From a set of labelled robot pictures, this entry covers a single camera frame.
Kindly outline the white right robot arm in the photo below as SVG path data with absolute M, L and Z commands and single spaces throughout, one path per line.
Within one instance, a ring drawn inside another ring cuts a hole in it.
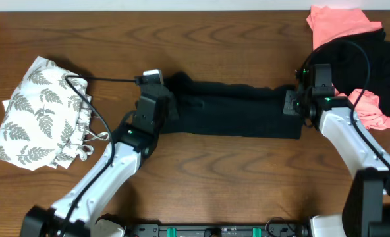
M 310 119 L 353 177 L 343 211 L 310 219 L 310 236 L 390 236 L 390 154 L 366 130 L 346 97 L 329 88 L 286 92 L 283 112 Z

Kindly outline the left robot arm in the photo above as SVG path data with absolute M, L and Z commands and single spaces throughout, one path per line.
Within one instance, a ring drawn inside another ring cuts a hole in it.
M 99 161 L 68 194 L 50 209 L 35 206 L 29 210 L 20 237 L 125 235 L 124 227 L 101 219 L 101 212 L 156 149 L 173 96 L 162 84 L 140 89 L 132 121 L 117 127 Z

